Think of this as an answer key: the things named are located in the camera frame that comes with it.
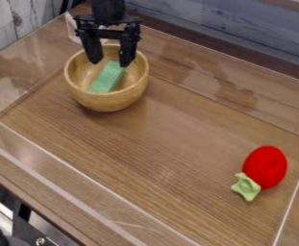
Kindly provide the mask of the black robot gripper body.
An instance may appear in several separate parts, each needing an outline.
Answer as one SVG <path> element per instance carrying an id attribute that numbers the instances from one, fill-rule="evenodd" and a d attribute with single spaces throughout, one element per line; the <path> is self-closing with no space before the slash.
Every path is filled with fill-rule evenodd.
<path id="1" fill-rule="evenodd" d="M 80 38 L 140 39 L 138 17 L 126 14 L 124 0 L 90 0 L 91 14 L 76 15 L 76 36 Z"/>

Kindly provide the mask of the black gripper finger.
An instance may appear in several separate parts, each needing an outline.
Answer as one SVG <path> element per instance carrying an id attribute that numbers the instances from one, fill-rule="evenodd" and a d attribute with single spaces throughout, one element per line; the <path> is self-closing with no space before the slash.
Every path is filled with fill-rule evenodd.
<path id="1" fill-rule="evenodd" d="M 78 30 L 88 60 L 96 64 L 103 60 L 103 46 L 98 30 Z"/>
<path id="2" fill-rule="evenodd" d="M 119 64 L 122 67 L 127 67 L 135 60 L 138 42 L 140 41 L 140 26 L 128 25 L 119 38 Z"/>

